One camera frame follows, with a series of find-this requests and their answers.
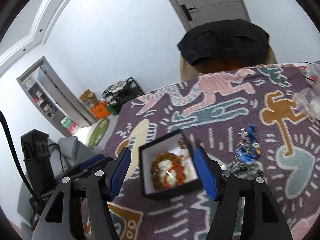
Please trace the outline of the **white fabric flower accessory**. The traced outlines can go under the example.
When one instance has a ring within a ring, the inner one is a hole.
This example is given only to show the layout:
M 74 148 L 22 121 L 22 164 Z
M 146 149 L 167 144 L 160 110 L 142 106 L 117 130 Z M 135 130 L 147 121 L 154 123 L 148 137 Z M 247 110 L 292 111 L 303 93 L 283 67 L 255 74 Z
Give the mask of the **white fabric flower accessory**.
M 164 159 L 163 161 L 160 161 L 157 166 L 160 173 L 167 173 L 172 167 L 172 161 Z

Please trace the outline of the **black jewelry box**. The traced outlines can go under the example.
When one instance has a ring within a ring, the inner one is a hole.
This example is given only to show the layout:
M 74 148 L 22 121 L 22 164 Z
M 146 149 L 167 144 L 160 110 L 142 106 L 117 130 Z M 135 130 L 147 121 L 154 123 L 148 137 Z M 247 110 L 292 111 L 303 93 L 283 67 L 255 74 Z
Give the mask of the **black jewelry box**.
M 202 187 L 192 146 L 180 129 L 140 146 L 139 169 L 144 198 L 160 201 Z

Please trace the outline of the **grey sofa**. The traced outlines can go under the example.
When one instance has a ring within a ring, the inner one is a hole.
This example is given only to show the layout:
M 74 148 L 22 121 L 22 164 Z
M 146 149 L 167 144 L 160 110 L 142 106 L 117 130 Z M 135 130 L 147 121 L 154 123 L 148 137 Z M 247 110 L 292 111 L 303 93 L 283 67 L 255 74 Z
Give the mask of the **grey sofa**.
M 92 159 L 96 154 L 78 140 L 76 136 L 61 138 L 57 143 L 48 139 L 50 145 L 50 163 L 55 178 L 59 178 L 64 172 L 74 166 Z M 30 204 L 31 193 L 22 184 L 18 197 L 17 212 L 23 218 L 21 222 L 23 239 L 31 239 L 31 219 L 34 210 Z

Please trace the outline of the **black desk device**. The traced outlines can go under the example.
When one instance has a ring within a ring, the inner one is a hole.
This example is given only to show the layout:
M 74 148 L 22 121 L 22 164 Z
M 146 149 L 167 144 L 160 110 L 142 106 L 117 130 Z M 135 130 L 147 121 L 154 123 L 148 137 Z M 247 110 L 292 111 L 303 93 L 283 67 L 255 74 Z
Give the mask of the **black desk device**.
M 36 129 L 21 136 L 21 146 L 28 178 L 39 198 L 42 194 L 55 188 L 48 137 L 48 134 Z

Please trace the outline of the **green round floor mat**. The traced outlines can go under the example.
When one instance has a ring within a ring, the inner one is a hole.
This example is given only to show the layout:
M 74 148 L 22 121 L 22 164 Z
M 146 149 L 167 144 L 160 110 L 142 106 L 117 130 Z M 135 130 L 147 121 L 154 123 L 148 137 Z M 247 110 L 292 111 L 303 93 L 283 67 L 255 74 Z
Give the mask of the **green round floor mat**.
M 103 137 L 105 136 L 109 128 L 109 125 L 110 125 L 110 120 L 107 116 L 102 118 L 98 122 L 97 126 L 93 129 L 93 132 L 89 138 L 88 148 L 93 150 L 96 146 L 100 144 L 100 142 L 102 141 Z

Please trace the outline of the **patterned purple woven blanket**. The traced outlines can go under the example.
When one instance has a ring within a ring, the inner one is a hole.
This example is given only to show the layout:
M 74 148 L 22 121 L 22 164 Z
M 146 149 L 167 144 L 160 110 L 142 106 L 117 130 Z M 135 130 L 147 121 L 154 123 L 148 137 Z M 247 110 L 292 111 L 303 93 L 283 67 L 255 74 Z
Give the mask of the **patterned purple woven blanket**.
M 295 102 L 307 87 L 300 67 L 270 66 L 205 75 L 126 103 L 102 150 L 107 157 L 124 147 L 132 153 L 120 194 L 109 203 L 119 238 L 205 239 L 217 203 L 204 189 L 160 202 L 145 198 L 139 150 L 178 131 L 191 148 L 234 166 L 240 131 L 254 125 L 261 156 L 239 176 L 261 170 L 292 237 L 311 239 L 319 217 L 319 122 Z

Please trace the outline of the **grey shelf cabinet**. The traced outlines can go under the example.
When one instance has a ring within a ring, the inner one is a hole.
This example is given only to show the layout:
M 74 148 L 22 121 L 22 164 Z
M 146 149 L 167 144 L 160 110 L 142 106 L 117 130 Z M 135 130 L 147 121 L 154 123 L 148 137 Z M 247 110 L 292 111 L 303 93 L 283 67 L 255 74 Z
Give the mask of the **grey shelf cabinet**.
M 17 82 L 37 110 L 65 137 L 98 119 L 60 79 L 45 57 L 29 67 Z

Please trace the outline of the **orange paper bag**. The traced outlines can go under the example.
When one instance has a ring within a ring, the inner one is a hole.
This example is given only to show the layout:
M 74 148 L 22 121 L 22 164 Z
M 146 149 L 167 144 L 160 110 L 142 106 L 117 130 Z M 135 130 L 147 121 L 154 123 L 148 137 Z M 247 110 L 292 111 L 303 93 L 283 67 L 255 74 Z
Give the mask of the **orange paper bag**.
M 91 112 L 97 119 L 105 118 L 111 114 L 107 109 L 107 103 L 105 101 L 99 102 L 99 104 L 91 109 Z

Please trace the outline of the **cardboard box on floor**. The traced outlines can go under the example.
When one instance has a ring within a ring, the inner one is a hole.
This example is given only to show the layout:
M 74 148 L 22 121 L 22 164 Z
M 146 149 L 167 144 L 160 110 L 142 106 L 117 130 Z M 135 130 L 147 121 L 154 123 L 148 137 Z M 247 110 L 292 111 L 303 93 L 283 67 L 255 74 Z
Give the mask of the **cardboard box on floor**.
M 99 104 L 99 100 L 97 99 L 96 95 L 94 92 L 92 92 L 90 89 L 86 90 L 83 92 L 80 96 L 80 101 L 83 102 L 83 104 L 88 108 L 92 109 L 96 105 Z

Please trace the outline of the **black shoe rack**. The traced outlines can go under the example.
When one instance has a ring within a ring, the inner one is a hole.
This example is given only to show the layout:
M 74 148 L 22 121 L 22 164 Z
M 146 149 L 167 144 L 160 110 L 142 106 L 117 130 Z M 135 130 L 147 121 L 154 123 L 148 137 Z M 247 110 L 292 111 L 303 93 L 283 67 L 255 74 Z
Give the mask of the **black shoe rack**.
M 144 91 L 138 82 L 129 77 L 128 79 L 118 81 L 114 85 L 110 85 L 103 92 L 103 99 L 111 106 L 122 106 L 139 96 L 144 95 Z

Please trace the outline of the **tan chair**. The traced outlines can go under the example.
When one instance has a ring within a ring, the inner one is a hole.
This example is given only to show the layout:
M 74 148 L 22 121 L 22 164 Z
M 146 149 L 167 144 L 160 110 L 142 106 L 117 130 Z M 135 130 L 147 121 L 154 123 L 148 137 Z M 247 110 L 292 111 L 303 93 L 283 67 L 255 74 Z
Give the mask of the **tan chair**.
M 187 60 L 180 57 L 180 81 L 188 81 L 203 74 L 224 72 L 243 68 L 240 63 L 226 61 L 207 62 L 196 66 L 191 66 Z

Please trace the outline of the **clear plastic bag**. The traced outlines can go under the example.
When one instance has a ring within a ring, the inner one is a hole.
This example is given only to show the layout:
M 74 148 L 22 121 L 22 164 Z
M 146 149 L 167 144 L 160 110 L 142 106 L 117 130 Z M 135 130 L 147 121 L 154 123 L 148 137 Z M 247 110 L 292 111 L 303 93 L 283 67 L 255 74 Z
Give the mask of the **clear plastic bag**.
M 300 66 L 300 70 L 308 86 L 296 94 L 296 105 L 304 114 L 319 121 L 319 63 L 307 63 Z

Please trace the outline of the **grey door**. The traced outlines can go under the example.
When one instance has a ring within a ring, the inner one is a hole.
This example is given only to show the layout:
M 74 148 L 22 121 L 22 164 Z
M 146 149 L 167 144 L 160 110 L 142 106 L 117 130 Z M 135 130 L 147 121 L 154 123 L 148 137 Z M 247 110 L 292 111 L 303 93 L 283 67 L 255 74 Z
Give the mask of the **grey door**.
M 250 21 L 244 0 L 169 0 L 176 14 L 180 18 L 185 30 L 198 25 L 221 20 L 242 19 Z M 189 11 L 193 21 L 189 22 L 180 5 L 187 8 L 195 7 Z

